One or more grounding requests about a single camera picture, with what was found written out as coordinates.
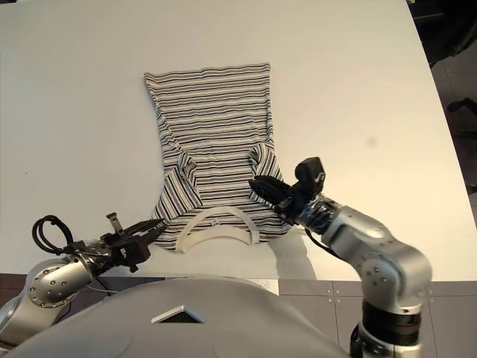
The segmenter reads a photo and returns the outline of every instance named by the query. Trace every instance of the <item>floor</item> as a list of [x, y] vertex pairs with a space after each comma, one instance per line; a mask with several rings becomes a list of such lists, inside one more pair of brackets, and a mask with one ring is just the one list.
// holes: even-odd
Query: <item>floor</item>
[[[477, 131], [477, 118], [468, 109], [461, 108], [455, 113], [447, 110], [450, 102], [466, 97], [477, 101], [477, 42], [458, 56], [437, 63], [432, 75], [451, 134]], [[477, 141], [454, 138], [454, 146], [465, 184], [477, 184]], [[473, 200], [474, 206], [477, 206], [477, 197]]]
[[[103, 277], [102, 280], [109, 290], [122, 291], [163, 278]], [[324, 335], [348, 350], [351, 331], [361, 316], [360, 283], [316, 280], [260, 280], [259, 283], [279, 293]], [[0, 307], [18, 295], [24, 284], [24, 275], [0, 274]], [[81, 291], [65, 317], [103, 300], [107, 294], [98, 289], [103, 288], [95, 283]], [[477, 282], [432, 283], [423, 310], [422, 357], [477, 357], [476, 307]]]

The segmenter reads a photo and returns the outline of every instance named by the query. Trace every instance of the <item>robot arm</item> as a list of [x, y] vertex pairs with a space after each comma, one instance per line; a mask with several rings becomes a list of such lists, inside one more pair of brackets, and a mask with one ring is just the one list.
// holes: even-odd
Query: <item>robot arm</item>
[[318, 158], [304, 160], [295, 175], [293, 186], [265, 176], [250, 185], [282, 219], [304, 226], [315, 244], [361, 278], [363, 315], [351, 338], [352, 357], [418, 357], [420, 312], [432, 278], [427, 258], [382, 223], [322, 195], [325, 174]]
[[[24, 289], [0, 309], [0, 357], [25, 340], [54, 324], [64, 305], [78, 292], [114, 266], [128, 266], [146, 261], [151, 253], [148, 245], [165, 230], [161, 220], [148, 220], [123, 230], [115, 213], [109, 214], [115, 233], [107, 233], [98, 241], [86, 245], [73, 242], [67, 226], [56, 216], [46, 216], [34, 225], [34, 240], [42, 249], [66, 254], [62, 259], [46, 260], [28, 273]], [[68, 245], [54, 247], [43, 235], [42, 225], [57, 225]], [[42, 238], [39, 242], [36, 231]]]

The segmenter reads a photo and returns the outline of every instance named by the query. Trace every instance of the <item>black cable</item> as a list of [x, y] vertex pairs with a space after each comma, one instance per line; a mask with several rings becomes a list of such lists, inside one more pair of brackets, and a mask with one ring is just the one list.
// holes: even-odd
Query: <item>black cable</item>
[[66, 315], [68, 315], [68, 313], [70, 313], [70, 312], [72, 311], [72, 303], [73, 303], [73, 302], [71, 301], [71, 302], [68, 304], [69, 307], [68, 307], [67, 311], [64, 312], [64, 314], [62, 314], [61, 317], [59, 317], [59, 318], [57, 319], [57, 321], [55, 322], [55, 324], [58, 323], [59, 321], [61, 321], [63, 318], [65, 318]]
[[98, 283], [99, 283], [100, 285], [103, 286], [104, 291], [106, 292], [106, 294], [107, 294], [109, 297], [111, 297], [111, 290], [107, 288], [107, 286], [104, 284], [104, 282], [101, 281], [101, 280], [99, 279], [99, 277], [96, 277], [95, 279], [98, 281]]
[[323, 250], [325, 250], [328, 254], [336, 257], [337, 259], [340, 259], [340, 260], [343, 260], [341, 259], [331, 248], [329, 248], [328, 246], [325, 246], [323, 245], [321, 242], [319, 242], [318, 240], [316, 240], [312, 233], [310, 232], [310, 230], [308, 229], [305, 229], [305, 232], [306, 232], [306, 235], [310, 238], [311, 241], [313, 241], [313, 243], [318, 246], [319, 248], [322, 248]]
[[[45, 234], [43, 233], [43, 226], [46, 222], [50, 222], [52, 225], [58, 226], [58, 228], [61, 230], [66, 239], [66, 246], [64, 248], [59, 248], [46, 239]], [[54, 215], [47, 215], [35, 222], [33, 228], [31, 229], [31, 235], [33, 237], [33, 241], [35, 241], [35, 244], [50, 254], [67, 254], [69, 253], [69, 246], [74, 243], [73, 235], [70, 229], [65, 225], [65, 223], [63, 223]]]

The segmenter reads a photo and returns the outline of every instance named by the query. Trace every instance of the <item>table surface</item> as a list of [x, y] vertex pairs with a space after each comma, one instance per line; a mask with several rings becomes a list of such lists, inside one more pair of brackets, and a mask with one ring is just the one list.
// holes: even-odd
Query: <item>table surface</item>
[[[123, 225], [150, 215], [162, 164], [143, 72], [268, 61], [285, 179], [320, 156], [329, 197], [419, 248], [435, 280], [477, 279], [476, 227], [405, 1], [45, 0], [2, 5], [0, 30], [0, 271], [49, 257], [31, 241], [46, 214], [79, 239], [109, 231], [112, 211]], [[357, 279], [305, 245], [288, 261]], [[268, 245], [227, 240], [181, 257], [154, 249], [142, 268], [278, 275]]]

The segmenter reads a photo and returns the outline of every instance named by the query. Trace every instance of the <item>dark chair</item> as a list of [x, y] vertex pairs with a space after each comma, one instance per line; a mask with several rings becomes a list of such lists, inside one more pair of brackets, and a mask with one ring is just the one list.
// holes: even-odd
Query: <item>dark chair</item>
[[[476, 127], [477, 127], [477, 103], [475, 103], [470, 98], [464, 98], [462, 101], [451, 102], [447, 106], [449, 112], [455, 112], [461, 107], [466, 107], [472, 114], [476, 117]], [[452, 135], [453, 138], [457, 139], [477, 139], [477, 131], [464, 131], [458, 134]]]
[[409, 9], [431, 67], [477, 39], [475, 0], [416, 0]]

